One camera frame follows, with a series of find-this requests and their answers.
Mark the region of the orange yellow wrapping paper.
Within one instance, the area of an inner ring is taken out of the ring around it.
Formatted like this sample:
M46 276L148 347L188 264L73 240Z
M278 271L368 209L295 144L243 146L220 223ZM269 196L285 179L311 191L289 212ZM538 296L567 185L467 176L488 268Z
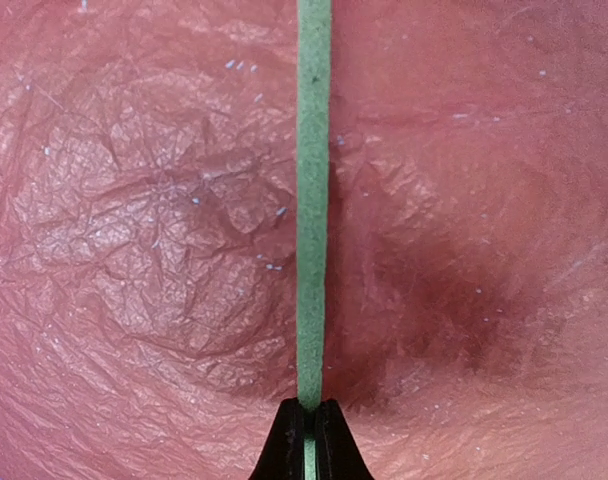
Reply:
M295 391L292 1L0 1L0 477L245 479ZM378 479L608 479L608 1L333 5L324 392Z

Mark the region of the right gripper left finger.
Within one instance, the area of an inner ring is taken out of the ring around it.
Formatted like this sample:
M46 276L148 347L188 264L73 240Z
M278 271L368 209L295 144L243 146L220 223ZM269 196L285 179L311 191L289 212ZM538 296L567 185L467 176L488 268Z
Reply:
M304 479L304 408L297 398L280 403L249 479Z

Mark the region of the pale blue poppy stem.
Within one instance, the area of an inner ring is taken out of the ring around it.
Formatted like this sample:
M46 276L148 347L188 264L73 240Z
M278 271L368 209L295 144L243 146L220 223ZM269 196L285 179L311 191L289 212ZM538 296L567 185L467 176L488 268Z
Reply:
M315 479L312 414L321 403L325 341L331 3L299 1L297 13L297 397L305 411L304 477Z

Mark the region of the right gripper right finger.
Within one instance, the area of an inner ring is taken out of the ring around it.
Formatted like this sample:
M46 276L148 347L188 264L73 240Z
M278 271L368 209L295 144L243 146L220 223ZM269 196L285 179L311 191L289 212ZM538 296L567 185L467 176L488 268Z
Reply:
M315 414L316 474L322 480L373 480L339 403L323 401Z

